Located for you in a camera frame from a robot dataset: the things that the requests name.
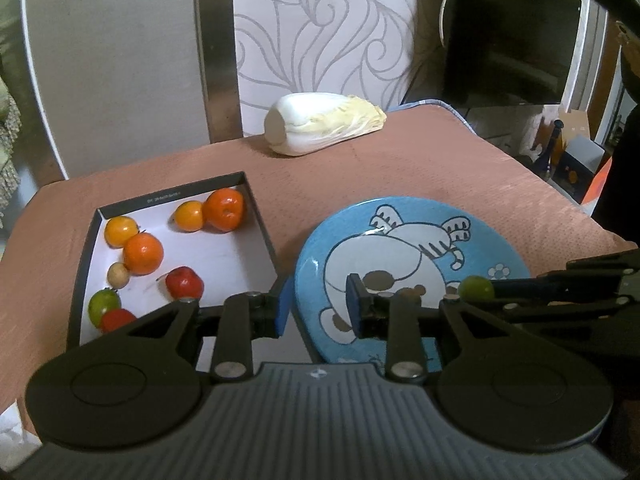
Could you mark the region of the red apple with stem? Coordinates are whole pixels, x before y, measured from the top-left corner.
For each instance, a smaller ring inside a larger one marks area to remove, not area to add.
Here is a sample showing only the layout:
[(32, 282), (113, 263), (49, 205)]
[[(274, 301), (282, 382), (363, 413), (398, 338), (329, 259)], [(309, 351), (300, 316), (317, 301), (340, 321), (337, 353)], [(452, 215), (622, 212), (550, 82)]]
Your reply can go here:
[(204, 294), (204, 282), (188, 266), (179, 266), (165, 276), (165, 286), (171, 298), (200, 300)]

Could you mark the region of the green lime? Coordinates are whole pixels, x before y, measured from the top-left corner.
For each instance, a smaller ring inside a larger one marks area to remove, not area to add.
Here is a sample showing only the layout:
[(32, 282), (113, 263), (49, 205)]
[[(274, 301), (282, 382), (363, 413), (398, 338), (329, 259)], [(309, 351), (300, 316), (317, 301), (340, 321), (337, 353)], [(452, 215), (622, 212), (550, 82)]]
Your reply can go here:
[(107, 312), (120, 309), (122, 302), (118, 293), (111, 288), (104, 288), (92, 295), (88, 303), (89, 320), (95, 328), (101, 326), (102, 318)]
[(488, 278), (471, 275), (458, 286), (458, 295), (466, 302), (488, 302), (495, 299), (494, 284)]

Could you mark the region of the large orange tangerine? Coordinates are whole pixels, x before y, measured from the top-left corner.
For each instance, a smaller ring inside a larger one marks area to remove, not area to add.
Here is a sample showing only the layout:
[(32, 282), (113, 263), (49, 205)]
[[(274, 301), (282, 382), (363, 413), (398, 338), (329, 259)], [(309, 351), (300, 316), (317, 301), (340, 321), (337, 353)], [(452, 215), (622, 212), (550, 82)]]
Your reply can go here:
[(244, 196), (235, 188), (220, 188), (210, 194), (202, 206), (205, 222), (221, 232), (231, 232), (244, 218)]

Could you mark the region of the small yellow orange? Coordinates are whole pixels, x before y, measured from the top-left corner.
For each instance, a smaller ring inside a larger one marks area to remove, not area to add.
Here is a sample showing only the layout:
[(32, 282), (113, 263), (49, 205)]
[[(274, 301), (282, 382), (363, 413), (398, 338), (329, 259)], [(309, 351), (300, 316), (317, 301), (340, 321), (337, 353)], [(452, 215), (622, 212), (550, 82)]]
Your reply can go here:
[(199, 231), (205, 223), (203, 204), (198, 200), (188, 200), (182, 203), (172, 214), (172, 221), (183, 232)]
[(104, 238), (108, 246), (122, 248), (126, 241), (139, 233), (137, 222), (127, 216), (117, 216), (106, 222)]

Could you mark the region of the orange tangerine with stem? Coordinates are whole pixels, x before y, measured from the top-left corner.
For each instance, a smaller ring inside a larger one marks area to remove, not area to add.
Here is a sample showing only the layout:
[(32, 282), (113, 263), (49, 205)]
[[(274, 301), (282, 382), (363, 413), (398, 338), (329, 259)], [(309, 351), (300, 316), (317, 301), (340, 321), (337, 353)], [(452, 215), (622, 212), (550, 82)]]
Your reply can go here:
[(131, 274), (148, 275), (163, 262), (164, 248), (152, 234), (142, 232), (130, 237), (122, 248), (122, 260)]

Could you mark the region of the dark red apple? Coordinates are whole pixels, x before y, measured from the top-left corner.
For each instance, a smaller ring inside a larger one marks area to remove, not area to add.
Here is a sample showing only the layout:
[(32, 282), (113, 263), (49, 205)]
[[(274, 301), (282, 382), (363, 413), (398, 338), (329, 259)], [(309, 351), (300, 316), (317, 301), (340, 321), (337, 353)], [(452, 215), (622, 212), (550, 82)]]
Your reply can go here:
[(102, 315), (99, 330), (104, 334), (108, 334), (134, 322), (136, 319), (137, 317), (126, 309), (109, 310)]

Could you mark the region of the blue cartoon tiger plate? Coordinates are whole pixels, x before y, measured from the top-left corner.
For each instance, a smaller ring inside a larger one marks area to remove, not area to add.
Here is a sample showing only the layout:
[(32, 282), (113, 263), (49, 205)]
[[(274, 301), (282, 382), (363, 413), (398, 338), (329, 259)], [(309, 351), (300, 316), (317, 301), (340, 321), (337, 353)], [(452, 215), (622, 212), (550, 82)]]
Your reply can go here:
[(328, 363), (382, 366), (385, 344), (359, 339), (346, 304), (346, 278), (368, 292), (404, 292), (434, 309), (471, 275), (526, 278), (516, 250), (485, 222), (453, 206), (411, 196), (365, 200), (322, 221), (299, 254), (294, 287), (305, 332)]

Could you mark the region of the black shallow box tray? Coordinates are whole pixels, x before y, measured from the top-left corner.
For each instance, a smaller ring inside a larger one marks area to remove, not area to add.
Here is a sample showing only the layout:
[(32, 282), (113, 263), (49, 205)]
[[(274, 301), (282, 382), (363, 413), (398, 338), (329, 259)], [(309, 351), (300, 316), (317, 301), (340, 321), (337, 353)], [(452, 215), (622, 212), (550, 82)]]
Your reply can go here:
[[(177, 207), (188, 200), (206, 200), (218, 188), (235, 188), (245, 198), (240, 226), (229, 233), (210, 226), (198, 232), (179, 230), (172, 222)], [(155, 236), (164, 248), (160, 267), (145, 276), (134, 276), (118, 292), (122, 306), (138, 318), (170, 301), (162, 276), (178, 266), (188, 266), (204, 281), (202, 305), (218, 306), (239, 292), (265, 292), (278, 277), (276, 254), (262, 222), (246, 174), (224, 174), (166, 188), (151, 194), (98, 208), (91, 220), (78, 263), (66, 347), (71, 349), (100, 336), (88, 317), (88, 303), (95, 292), (108, 286), (108, 268), (122, 260), (119, 249), (104, 238), (106, 222), (117, 216), (136, 220), (139, 228)]]

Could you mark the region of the small tan round fruit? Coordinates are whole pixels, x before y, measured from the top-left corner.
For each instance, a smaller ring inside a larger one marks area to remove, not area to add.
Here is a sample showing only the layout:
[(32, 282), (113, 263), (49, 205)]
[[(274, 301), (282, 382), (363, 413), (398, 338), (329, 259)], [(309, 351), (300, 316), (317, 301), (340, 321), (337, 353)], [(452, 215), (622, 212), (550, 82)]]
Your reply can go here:
[(126, 266), (121, 262), (113, 263), (107, 270), (107, 283), (116, 290), (124, 288), (130, 281), (130, 274)]

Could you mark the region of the cardboard boxes clutter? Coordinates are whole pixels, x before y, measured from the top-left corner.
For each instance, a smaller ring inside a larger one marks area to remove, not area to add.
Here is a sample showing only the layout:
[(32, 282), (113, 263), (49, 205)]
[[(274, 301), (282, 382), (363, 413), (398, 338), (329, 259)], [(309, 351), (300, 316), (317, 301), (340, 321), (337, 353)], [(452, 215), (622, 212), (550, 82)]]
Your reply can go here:
[(563, 128), (550, 153), (547, 182), (592, 216), (611, 162), (605, 149), (591, 139), (587, 113), (584, 110), (564, 110), (561, 105), (534, 106), (533, 112), (525, 123), (518, 157), (532, 168), (547, 148), (554, 123), (562, 122)]

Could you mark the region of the dark bottle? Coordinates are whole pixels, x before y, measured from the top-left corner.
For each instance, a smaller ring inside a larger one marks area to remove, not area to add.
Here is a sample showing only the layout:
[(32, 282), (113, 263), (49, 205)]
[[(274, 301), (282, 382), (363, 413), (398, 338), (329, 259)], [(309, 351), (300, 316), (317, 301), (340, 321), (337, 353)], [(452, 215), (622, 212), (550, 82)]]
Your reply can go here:
[(561, 141), (563, 129), (564, 122), (562, 122), (561, 119), (555, 119), (548, 143), (533, 163), (533, 173), (536, 174), (537, 177), (540, 177), (541, 180), (548, 181), (551, 177), (552, 156)]

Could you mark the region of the brown table mat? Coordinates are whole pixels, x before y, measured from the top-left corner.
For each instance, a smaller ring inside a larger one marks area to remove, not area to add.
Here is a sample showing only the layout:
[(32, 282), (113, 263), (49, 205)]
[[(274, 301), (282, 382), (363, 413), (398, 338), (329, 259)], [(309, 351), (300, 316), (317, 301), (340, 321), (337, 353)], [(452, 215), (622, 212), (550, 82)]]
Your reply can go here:
[(2, 405), (20, 400), (32, 372), (65, 347), (96, 208), (238, 171), (250, 182), (285, 271), (323, 219), (390, 195), (431, 198), (480, 218), (535, 274), (631, 248), (436, 105), (392, 113), (381, 131), (303, 157), (280, 157), (252, 136), (55, 182), (28, 203), (1, 260)]

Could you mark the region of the napa cabbage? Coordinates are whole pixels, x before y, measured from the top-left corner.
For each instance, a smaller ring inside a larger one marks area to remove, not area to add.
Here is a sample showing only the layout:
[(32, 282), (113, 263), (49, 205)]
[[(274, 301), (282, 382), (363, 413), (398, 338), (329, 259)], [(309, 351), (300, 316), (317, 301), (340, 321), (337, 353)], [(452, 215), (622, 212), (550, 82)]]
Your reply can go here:
[(277, 154), (298, 157), (381, 130), (386, 114), (359, 96), (290, 93), (270, 107), (264, 136)]

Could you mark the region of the white swirl pattern panel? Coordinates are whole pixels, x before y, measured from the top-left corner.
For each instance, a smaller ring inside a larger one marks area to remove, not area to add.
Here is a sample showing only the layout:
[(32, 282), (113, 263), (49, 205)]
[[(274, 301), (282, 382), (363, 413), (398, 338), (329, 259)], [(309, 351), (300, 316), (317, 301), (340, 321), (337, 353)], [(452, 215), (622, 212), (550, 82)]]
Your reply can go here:
[(388, 110), (411, 77), (418, 0), (233, 0), (242, 128), (281, 96), (333, 92)]

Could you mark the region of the grey cabinet door panel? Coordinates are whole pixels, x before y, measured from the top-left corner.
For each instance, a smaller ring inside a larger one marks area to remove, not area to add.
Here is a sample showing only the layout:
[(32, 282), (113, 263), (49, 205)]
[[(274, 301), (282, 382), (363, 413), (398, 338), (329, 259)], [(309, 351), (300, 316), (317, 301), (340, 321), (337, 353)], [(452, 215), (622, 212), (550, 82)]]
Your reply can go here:
[(22, 11), (64, 177), (208, 144), (195, 0), (22, 0)]

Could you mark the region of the green tied curtain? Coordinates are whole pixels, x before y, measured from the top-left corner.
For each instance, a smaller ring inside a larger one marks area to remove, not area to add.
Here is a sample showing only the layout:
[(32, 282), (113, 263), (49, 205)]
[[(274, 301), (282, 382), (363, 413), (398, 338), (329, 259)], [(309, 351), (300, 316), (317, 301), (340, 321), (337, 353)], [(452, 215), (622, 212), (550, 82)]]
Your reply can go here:
[(20, 185), (13, 155), (22, 122), (20, 110), (3, 79), (0, 79), (0, 105), (0, 210), (4, 216), (6, 207)]

